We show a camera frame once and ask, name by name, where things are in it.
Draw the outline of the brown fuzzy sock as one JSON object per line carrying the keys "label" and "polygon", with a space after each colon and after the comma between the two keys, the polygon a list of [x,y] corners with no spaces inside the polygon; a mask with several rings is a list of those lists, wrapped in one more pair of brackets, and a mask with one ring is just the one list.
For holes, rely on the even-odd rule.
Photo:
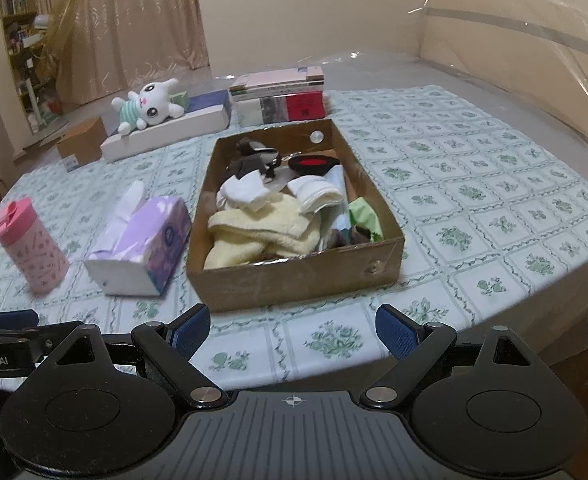
{"label": "brown fuzzy sock", "polygon": [[371,242],[371,231],[364,226],[352,226],[348,230],[329,229],[322,240],[322,250],[341,248]]}

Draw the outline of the green cleaning cloth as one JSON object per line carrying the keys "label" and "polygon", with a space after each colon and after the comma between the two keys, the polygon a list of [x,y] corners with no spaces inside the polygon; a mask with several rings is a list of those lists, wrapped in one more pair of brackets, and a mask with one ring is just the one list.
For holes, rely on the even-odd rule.
{"label": "green cleaning cloth", "polygon": [[372,242],[379,242],[384,238],[376,211],[363,197],[350,202],[348,210],[351,225],[368,230]]}

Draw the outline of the yellow towel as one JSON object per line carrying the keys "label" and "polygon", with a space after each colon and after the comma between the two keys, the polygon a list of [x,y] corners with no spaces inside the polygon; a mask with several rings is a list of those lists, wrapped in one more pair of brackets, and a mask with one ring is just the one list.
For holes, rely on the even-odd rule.
{"label": "yellow towel", "polygon": [[294,196],[277,193],[259,211],[220,210],[208,220],[213,248],[205,270],[256,262],[266,254],[299,257],[315,251],[320,241],[319,214],[302,214]]}

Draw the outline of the white fashion sock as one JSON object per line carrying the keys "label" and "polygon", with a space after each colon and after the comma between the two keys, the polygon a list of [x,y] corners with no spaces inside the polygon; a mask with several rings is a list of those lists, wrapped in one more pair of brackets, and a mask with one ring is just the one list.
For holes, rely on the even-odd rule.
{"label": "white fashion sock", "polygon": [[258,170],[251,171],[241,178],[232,176],[221,184],[217,192],[217,209],[245,209],[256,212],[266,206],[282,188],[283,184],[277,179],[266,182]]}

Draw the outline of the black red round pad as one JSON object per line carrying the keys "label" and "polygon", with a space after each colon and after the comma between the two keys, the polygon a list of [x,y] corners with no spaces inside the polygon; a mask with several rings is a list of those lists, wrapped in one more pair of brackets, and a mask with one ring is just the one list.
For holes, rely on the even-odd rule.
{"label": "black red round pad", "polygon": [[326,155],[296,155],[287,161],[287,166],[300,176],[323,177],[339,165],[338,158]]}

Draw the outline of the pink tumbler cup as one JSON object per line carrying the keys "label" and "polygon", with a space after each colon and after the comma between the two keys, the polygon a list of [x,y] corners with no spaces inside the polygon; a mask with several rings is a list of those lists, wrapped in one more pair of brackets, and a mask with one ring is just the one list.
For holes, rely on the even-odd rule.
{"label": "pink tumbler cup", "polygon": [[36,213],[30,198],[13,200],[0,212],[0,244],[37,295],[66,278],[69,261]]}

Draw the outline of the purple tissue pack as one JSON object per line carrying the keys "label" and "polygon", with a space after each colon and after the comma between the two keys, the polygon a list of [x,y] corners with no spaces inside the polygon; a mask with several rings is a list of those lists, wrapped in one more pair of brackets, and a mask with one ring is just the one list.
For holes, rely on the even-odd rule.
{"label": "purple tissue pack", "polygon": [[107,296],[158,297],[167,287],[191,232],[179,196],[148,198],[134,181],[112,211],[84,266]]}

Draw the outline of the brown cardboard tray box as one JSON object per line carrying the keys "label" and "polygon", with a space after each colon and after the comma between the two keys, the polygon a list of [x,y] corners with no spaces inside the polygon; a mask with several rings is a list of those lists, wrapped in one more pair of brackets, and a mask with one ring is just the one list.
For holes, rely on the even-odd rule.
{"label": "brown cardboard tray box", "polygon": [[[382,226],[377,242],[322,249],[329,212],[303,211],[279,170],[258,210],[223,206],[217,193],[242,158],[239,143],[256,141],[287,156],[332,155],[341,163],[346,198],[363,198]],[[216,140],[193,220],[187,278],[215,312],[347,294],[394,284],[405,235],[381,192],[330,119],[255,129]]]}

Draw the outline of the small brown cardboard box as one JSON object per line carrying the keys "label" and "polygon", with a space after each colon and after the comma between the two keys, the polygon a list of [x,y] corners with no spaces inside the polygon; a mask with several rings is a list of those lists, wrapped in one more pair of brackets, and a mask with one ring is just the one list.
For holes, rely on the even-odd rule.
{"label": "small brown cardboard box", "polygon": [[107,132],[100,117],[85,119],[71,127],[56,144],[62,166],[72,171],[96,162],[102,157],[100,146],[106,139]]}

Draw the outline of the white bunny plush toy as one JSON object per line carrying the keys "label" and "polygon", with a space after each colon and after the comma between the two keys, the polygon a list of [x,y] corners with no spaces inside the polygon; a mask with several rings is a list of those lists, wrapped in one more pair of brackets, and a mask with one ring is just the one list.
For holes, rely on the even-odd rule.
{"label": "white bunny plush toy", "polygon": [[185,107],[172,101],[170,91],[179,84],[171,78],[154,81],[140,92],[129,91],[128,99],[116,96],[111,100],[111,107],[119,118],[117,132],[120,136],[129,136],[134,130],[144,130],[162,124],[168,119],[177,119],[185,114]]}

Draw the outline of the white blue flat box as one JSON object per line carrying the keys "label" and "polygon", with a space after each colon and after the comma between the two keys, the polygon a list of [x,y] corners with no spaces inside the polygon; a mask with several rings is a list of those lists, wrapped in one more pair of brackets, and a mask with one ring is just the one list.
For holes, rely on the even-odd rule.
{"label": "white blue flat box", "polygon": [[110,136],[100,146],[103,159],[115,162],[196,136],[223,131],[230,125],[231,115],[231,100],[227,90],[193,96],[187,112],[180,118],[166,120],[143,131],[135,130],[129,136],[120,136],[119,133]]}

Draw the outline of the wooden bookshelf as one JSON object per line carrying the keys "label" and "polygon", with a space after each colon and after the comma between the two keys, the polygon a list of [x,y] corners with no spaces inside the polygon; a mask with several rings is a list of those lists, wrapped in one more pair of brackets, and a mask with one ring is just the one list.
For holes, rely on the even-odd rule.
{"label": "wooden bookshelf", "polygon": [[46,48],[50,17],[39,10],[36,0],[0,0],[0,12],[18,99],[31,132],[37,134],[62,117],[54,58]]}

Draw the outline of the beige curtain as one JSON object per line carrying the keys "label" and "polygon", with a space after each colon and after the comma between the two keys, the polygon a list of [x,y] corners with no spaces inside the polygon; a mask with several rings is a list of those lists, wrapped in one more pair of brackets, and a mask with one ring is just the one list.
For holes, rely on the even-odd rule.
{"label": "beige curtain", "polygon": [[[36,7],[50,13],[61,1]],[[77,0],[56,89],[83,105],[208,63],[198,0]]]}

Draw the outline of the plastic wrapped headboard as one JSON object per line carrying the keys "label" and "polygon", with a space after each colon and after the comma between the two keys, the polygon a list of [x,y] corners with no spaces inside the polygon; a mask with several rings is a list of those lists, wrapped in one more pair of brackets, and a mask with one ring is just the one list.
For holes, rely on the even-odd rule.
{"label": "plastic wrapped headboard", "polygon": [[559,0],[425,0],[420,55],[506,90],[588,140],[588,13]]}

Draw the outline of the stack of books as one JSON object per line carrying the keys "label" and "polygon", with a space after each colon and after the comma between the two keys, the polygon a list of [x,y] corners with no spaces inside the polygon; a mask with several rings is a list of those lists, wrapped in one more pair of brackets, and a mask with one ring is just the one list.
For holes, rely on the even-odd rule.
{"label": "stack of books", "polygon": [[303,122],[326,115],[320,66],[265,70],[237,77],[229,88],[242,127]]}

